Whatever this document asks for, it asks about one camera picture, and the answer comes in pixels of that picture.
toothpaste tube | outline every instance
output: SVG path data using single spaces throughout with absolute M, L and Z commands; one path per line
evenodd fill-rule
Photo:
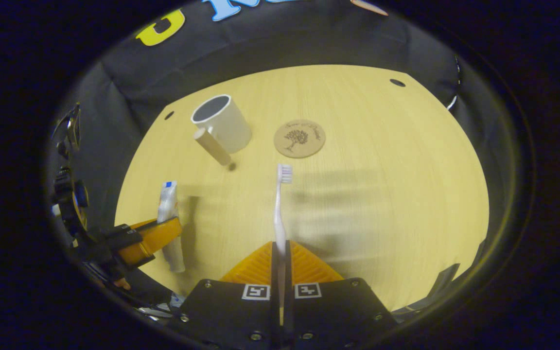
M 178 202 L 176 199 L 176 181 L 164 182 L 161 186 L 157 223 L 161 224 L 173 217 L 178 217 Z
M 178 218 L 178 201 L 176 198 L 176 181 L 165 182 L 161 186 L 157 223 L 160 224 L 175 217 Z M 180 235 L 163 247 L 165 261 L 170 264 L 172 272 L 185 272 L 183 261 L 183 248 Z

yellow letter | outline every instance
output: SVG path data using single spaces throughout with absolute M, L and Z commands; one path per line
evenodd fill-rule
M 142 43 L 146 46 L 157 45 L 163 40 L 171 37 L 174 33 L 177 33 L 180 27 L 182 27 L 185 23 L 185 16 L 180 9 L 165 15 L 162 19 L 167 19 L 170 22 L 170 27 L 168 29 L 165 29 L 161 33 L 157 33 L 157 31 L 155 31 L 156 23 L 153 23 L 141 31 L 135 38 L 142 40 Z

orange gripper pad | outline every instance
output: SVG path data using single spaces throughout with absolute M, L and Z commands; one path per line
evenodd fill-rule
M 296 283 L 324 283 L 343 278 L 317 255 L 291 242 L 291 281 Z M 249 284 L 271 284 L 271 247 L 267 242 L 246 259 L 240 261 L 220 281 Z

cork coaster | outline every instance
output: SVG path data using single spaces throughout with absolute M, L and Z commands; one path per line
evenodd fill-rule
M 325 143 L 323 128 L 310 120 L 298 119 L 280 126 L 274 146 L 289 158 L 304 158 L 317 153 Z

wooden cylinder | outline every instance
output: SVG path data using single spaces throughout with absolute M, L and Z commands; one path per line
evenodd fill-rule
M 206 129 L 198 129 L 193 134 L 193 139 L 196 140 L 202 148 L 206 149 L 206 151 L 221 165 L 228 165 L 230 163 L 230 155 Z

